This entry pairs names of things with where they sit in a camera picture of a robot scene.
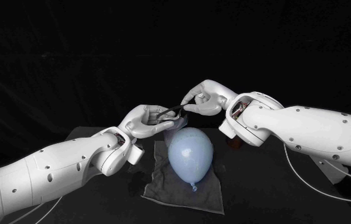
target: light blue balloon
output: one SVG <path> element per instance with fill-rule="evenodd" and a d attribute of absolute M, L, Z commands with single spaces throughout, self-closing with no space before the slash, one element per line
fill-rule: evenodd
<path fill-rule="evenodd" d="M 179 177 L 192 184 L 203 179 L 212 164 L 213 145 L 206 133 L 193 127 L 186 127 L 173 136 L 169 147 L 170 165 Z"/>

